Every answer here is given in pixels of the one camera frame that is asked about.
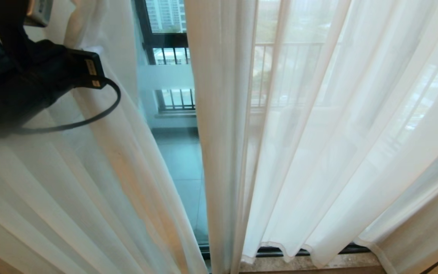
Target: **black cable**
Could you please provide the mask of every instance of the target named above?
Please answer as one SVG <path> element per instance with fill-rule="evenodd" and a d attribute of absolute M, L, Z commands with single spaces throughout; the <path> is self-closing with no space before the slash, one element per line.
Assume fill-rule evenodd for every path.
<path fill-rule="evenodd" d="M 108 79 L 106 77 L 102 76 L 88 76 L 86 79 L 99 81 L 101 85 L 108 84 L 110 85 L 114 91 L 116 92 L 116 95 L 118 96 L 114 104 L 106 109 L 105 111 L 99 113 L 98 115 L 89 118 L 87 120 L 83 120 L 76 123 L 71 123 L 67 125 L 61 125 L 61 126 L 55 126 L 55 127 L 48 127 L 48 128 L 20 128 L 16 130 L 14 133 L 19 135 L 29 135 L 29 134 L 43 134 L 43 133 L 49 133 L 49 132 L 56 132 L 56 131 L 62 131 L 62 130 L 68 130 L 76 127 L 81 127 L 84 125 L 89 125 L 92 122 L 95 122 L 101 118 L 104 118 L 109 113 L 111 113 L 119 104 L 119 101 L 121 100 L 121 90 L 119 89 L 118 85 L 116 85 L 115 82 L 113 82 L 111 79 Z"/>

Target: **tiled floor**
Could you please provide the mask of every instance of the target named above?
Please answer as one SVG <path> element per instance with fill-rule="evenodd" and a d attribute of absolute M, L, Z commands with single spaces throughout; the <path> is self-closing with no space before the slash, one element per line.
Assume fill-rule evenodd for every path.
<path fill-rule="evenodd" d="M 204 172 L 197 130 L 153 130 L 199 244 L 207 244 Z"/>

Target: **high-rise building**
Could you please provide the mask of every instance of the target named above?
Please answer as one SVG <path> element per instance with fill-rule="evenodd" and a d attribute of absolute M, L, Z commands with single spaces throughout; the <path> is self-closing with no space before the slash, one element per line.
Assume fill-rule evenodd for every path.
<path fill-rule="evenodd" d="M 146 0 L 153 33 L 186 32 L 184 0 Z"/>

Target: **sheer curtain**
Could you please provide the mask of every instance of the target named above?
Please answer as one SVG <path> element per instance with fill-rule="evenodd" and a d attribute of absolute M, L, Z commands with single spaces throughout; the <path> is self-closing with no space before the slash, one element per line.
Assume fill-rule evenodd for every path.
<path fill-rule="evenodd" d="M 0 273 L 207 273 L 153 136 L 129 98 L 137 91 L 133 28 L 130 1 L 59 0 L 48 28 L 28 29 L 35 40 L 94 47 L 123 97 L 90 126 L 0 140 Z M 114 100 L 111 88 L 75 90 L 28 127 L 82 120 Z"/>
<path fill-rule="evenodd" d="M 260 246 L 322 267 L 355 239 L 391 273 L 437 262 L 438 244 L 418 238 L 415 259 L 387 239 L 438 201 L 438 1 L 186 12 L 214 273 Z M 420 232 L 438 241 L 436 227 Z"/>

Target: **curtain fold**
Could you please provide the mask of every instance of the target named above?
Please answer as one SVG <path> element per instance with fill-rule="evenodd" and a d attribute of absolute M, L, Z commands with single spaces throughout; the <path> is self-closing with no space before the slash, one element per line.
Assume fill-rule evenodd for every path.
<path fill-rule="evenodd" d="M 241 5 L 186 1 L 213 271 L 355 239 L 390 273 L 437 262 L 386 239 L 438 207 L 438 1 Z"/>
<path fill-rule="evenodd" d="M 48 28 L 27 29 L 36 40 L 99 51 L 123 96 L 90 126 L 0 140 L 0 273 L 207 273 L 163 158 L 129 98 L 137 92 L 132 12 L 128 1 L 63 0 Z M 115 99 L 109 87 L 79 88 L 26 126 L 89 118 Z"/>

